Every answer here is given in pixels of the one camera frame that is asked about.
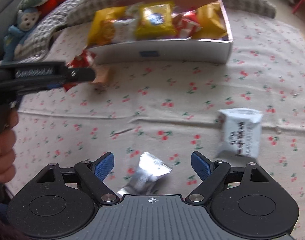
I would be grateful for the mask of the person left hand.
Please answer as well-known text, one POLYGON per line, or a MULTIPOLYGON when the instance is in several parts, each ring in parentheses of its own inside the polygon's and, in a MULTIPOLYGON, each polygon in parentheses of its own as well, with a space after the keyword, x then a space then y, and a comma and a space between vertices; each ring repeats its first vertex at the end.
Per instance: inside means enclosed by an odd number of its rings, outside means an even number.
POLYGON ((16 134, 13 128, 17 124, 18 113, 13 109, 9 114, 8 127, 0 134, 0 184, 8 183, 16 174, 14 166, 16 134))

